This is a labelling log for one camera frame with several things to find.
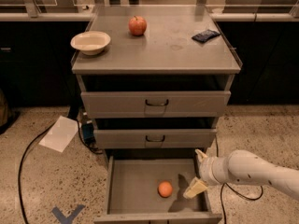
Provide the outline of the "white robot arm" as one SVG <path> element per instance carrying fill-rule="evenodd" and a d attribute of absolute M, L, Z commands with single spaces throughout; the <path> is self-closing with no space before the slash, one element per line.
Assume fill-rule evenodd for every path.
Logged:
<path fill-rule="evenodd" d="M 226 157 L 209 157 L 195 150 L 199 175 L 185 189 L 183 197 L 192 199 L 209 186 L 233 183 L 236 185 L 268 185 L 299 200 L 299 171 L 278 166 L 246 150 L 235 150 Z"/>

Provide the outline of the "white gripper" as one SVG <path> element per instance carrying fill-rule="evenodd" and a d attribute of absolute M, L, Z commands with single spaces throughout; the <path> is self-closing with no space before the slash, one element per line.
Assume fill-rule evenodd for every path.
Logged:
<path fill-rule="evenodd" d="M 200 149 L 196 149 L 195 153 L 197 159 L 200 161 L 199 174 L 204 181 L 195 177 L 183 193 L 185 199 L 192 199 L 196 195 L 206 191 L 207 185 L 220 185 L 229 180 L 227 160 L 225 158 L 208 157 Z"/>

